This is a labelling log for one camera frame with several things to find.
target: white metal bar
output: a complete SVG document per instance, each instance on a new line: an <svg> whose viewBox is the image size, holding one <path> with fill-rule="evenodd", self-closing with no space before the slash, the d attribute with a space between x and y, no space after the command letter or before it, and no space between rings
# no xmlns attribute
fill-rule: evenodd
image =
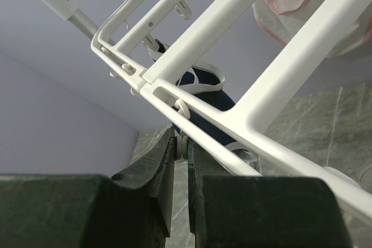
<svg viewBox="0 0 372 248"><path fill-rule="evenodd" d="M93 39L94 34L98 30L98 26L81 10L77 10L68 21L76 26L89 39Z"/></svg>
<svg viewBox="0 0 372 248"><path fill-rule="evenodd" d="M143 75L176 82L256 0L215 0Z"/></svg>
<svg viewBox="0 0 372 248"><path fill-rule="evenodd" d="M102 50L99 46L97 46L96 35L91 42L91 49L93 52L98 55L115 73L117 73L124 81L126 81L134 91L138 92L145 84L145 81L141 78L142 74L146 71L147 68L138 64L136 61L132 60L129 56L117 56L122 63L128 64L135 70L135 73L129 75L126 71L124 71L119 65L117 65L116 61L110 56L110 52L108 50Z"/></svg>
<svg viewBox="0 0 372 248"><path fill-rule="evenodd" d="M114 47L114 50L129 54L180 2L160 0Z"/></svg>
<svg viewBox="0 0 372 248"><path fill-rule="evenodd" d="M263 156L282 170L290 174L323 179L334 191L340 206L345 211L372 226L371 194L354 187L314 162L261 134L370 2L371 0L326 0L303 29L285 47L282 51L283 54L281 53L268 67L268 70L264 72L265 79L261 76L258 80L259 83L256 82L244 96L244 99L239 101L238 105L230 111L222 113L212 109L201 100L197 100L169 82L157 79L157 77L154 77L155 83L152 86L146 84L143 87L141 95L171 121L174 121L176 116L171 112L172 108L164 107L159 98L154 99L158 88L166 89L176 98L183 100L188 107L193 108L199 115L205 117L247 148ZM209 32L209 30L200 28L199 32ZM176 50L182 53L184 48L185 46L179 45ZM188 49L188 53L194 53L194 48L197 47L193 46ZM172 76L176 73L178 73L177 69L172 69L168 74ZM151 87L152 94L155 95L153 99L149 97ZM182 130L184 128L189 129L187 134L190 133L189 135L197 143L202 144L205 133L191 130L189 122L186 119L184 121L179 121L177 125ZM203 145L203 148L217 156L214 146Z"/></svg>
<svg viewBox="0 0 372 248"><path fill-rule="evenodd" d="M372 0L325 0L232 109L263 132Z"/></svg>
<svg viewBox="0 0 372 248"><path fill-rule="evenodd" d="M143 3L144 0L125 0L119 8L104 22L99 29L98 42L102 45L107 44L111 35L124 23L124 21Z"/></svg>
<svg viewBox="0 0 372 248"><path fill-rule="evenodd" d="M259 172L254 170L251 166L246 164L233 152L226 149L223 145L218 143L211 136L203 132L196 125L191 123L185 117L177 113L170 106L163 101L160 101L154 94L154 90L158 89L162 80L157 80L154 86L145 84L141 89L141 96L144 97L150 104L156 107L178 127L182 127L182 131L189 135L190 138L195 140L202 148L207 151L212 151L210 154L216 159L226 170L235 175L249 175L249 176L262 176Z"/></svg>

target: drying rack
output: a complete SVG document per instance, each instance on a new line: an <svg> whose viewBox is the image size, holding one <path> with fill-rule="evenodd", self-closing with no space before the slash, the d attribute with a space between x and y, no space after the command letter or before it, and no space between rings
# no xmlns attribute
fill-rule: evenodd
<svg viewBox="0 0 372 248"><path fill-rule="evenodd" d="M112 34L144 0L125 0L100 27L72 0L42 1L92 39L93 52L112 69L111 76L127 82L133 95L146 99L226 170L235 175L261 175L191 123L190 110L288 174L321 178L335 193L343 210L372 227L371 194L263 134L372 0L325 0L237 104L226 112L174 83L256 0L215 0L148 69L130 58L130 52L141 42L155 49L157 43L150 32L172 10L176 9L184 18L190 17L184 0L159 0L137 24L128 24L129 31L117 43L110 39Z"/></svg>

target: white wall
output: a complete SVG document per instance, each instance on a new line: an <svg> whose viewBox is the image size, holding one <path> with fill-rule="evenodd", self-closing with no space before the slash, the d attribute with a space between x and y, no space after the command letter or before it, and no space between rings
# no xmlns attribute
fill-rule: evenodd
<svg viewBox="0 0 372 248"><path fill-rule="evenodd" d="M128 166L138 132L0 53L0 173L100 173Z"/></svg>

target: white plastic bag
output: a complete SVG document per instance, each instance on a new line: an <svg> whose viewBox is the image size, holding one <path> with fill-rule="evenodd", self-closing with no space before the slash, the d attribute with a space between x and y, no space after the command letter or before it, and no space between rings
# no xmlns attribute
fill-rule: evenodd
<svg viewBox="0 0 372 248"><path fill-rule="evenodd" d="M324 0L257 0L253 4L258 24L286 45ZM372 33L372 4L349 28L328 57L343 55L367 42Z"/></svg>

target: navy blue fabric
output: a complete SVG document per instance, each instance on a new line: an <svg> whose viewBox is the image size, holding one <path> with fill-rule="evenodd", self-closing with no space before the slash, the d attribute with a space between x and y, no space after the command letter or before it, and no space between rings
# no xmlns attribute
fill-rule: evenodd
<svg viewBox="0 0 372 248"><path fill-rule="evenodd" d="M204 102L210 104L211 106L225 112L231 109L235 103L234 101L224 92L224 91L216 91L216 92L205 92L196 94L196 97L203 100ZM209 121L205 120L200 115L196 114L192 110L190 110L190 122L198 126L201 130L206 132L220 144L226 146L229 143L236 142L235 139L227 135L225 132L214 126ZM180 129L173 124L176 131L179 133Z"/></svg>
<svg viewBox="0 0 372 248"><path fill-rule="evenodd" d="M165 47L164 45L156 40L159 44L159 52L165 53ZM200 84L210 84L210 85L217 85L220 83L220 80L216 75L213 73L210 73L208 71L204 71L202 69L192 68L198 77ZM186 85L186 84L193 84L194 83L194 75L186 72L179 81L176 82L176 85ZM224 92L224 91L215 91L215 92L204 92L199 93L195 95L200 100L203 100L204 102L210 104L211 106L225 112L229 109L231 109L235 103L234 101ZM235 142L236 140L227 135L225 132L214 126L212 123L205 120L200 115L194 113L192 110L190 111L190 122L195 124L197 127L199 127L201 130L206 132L208 135L210 135L212 138L214 138L216 141L218 141L220 144L226 146L229 143ZM180 133L180 129L173 124L174 128L178 133Z"/></svg>

